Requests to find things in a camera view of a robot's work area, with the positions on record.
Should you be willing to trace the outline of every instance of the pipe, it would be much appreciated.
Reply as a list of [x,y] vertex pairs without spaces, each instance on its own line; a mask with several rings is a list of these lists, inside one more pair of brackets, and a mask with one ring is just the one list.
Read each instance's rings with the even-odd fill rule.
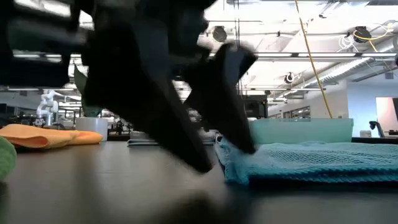
[[[376,45],[376,48],[379,52],[394,52],[398,50],[398,36],[394,36],[380,44]],[[373,52],[373,49],[368,49],[366,52]],[[346,78],[352,74],[355,74],[359,68],[364,66],[368,66],[368,64],[375,62],[375,58],[361,58],[357,60],[353,60],[352,62],[344,62],[339,63],[338,65],[321,72],[319,75],[322,83],[330,83],[336,82],[343,78]],[[304,83],[298,84],[294,86],[294,88],[305,88],[310,85],[317,84],[316,77],[312,77]]]

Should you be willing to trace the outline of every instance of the blue mesh cloth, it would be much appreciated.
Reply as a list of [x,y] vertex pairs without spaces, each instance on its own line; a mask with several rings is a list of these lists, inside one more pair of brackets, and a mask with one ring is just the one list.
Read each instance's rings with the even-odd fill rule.
[[324,183],[398,181],[398,145],[304,142],[264,144],[243,154],[226,140],[215,144],[227,182],[252,177]]

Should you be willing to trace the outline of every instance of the ceiling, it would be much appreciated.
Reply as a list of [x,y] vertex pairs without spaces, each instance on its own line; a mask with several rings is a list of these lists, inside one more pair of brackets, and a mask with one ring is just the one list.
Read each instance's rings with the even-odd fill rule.
[[[16,0],[16,2],[64,16],[69,14],[66,5],[60,5],[54,1]],[[237,3],[234,5],[232,2],[232,0],[219,0],[205,11],[205,18],[210,25],[206,33],[199,37],[200,45],[211,46],[216,51],[222,43],[214,40],[212,32],[215,26],[223,26],[228,35],[227,40],[235,41],[239,36],[240,43],[250,45],[256,52],[307,52],[294,1],[241,0],[239,5]],[[341,47],[342,41],[347,40],[343,39],[344,36],[349,30],[354,31],[356,26],[366,26],[372,37],[385,35],[373,41],[376,46],[398,32],[397,1],[390,1],[389,6],[373,6],[369,5],[369,1],[344,1],[344,3],[334,4],[324,12],[325,6],[331,6],[327,4],[328,1],[300,1],[299,3],[300,16],[304,22],[312,52],[355,52],[357,50],[364,52],[371,49],[369,42],[354,43],[354,47],[346,49]],[[92,29],[91,17],[82,13],[80,24],[82,27]],[[318,72],[334,65],[336,62],[315,63]],[[79,69],[86,73],[86,68],[79,65]],[[369,65],[369,68],[362,73],[371,73],[375,69],[380,68]],[[304,62],[258,61],[243,76],[241,82],[246,88],[287,86],[284,76],[289,73],[297,76],[295,81],[288,85],[290,87],[314,76],[309,60]],[[70,67],[70,76],[73,76],[73,66]],[[189,94],[188,90],[179,92],[183,98]]]

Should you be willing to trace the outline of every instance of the green cloth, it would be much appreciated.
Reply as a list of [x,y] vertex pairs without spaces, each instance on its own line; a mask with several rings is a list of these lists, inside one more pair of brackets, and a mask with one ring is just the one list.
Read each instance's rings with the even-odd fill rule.
[[0,181],[15,167],[17,152],[14,146],[5,138],[0,136]]

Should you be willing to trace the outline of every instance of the white container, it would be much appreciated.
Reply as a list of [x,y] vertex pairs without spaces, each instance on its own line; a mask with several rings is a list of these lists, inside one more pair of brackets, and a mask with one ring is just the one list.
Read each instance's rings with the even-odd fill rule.
[[103,136],[102,141],[108,139],[108,120],[104,118],[76,118],[76,130],[92,131]]

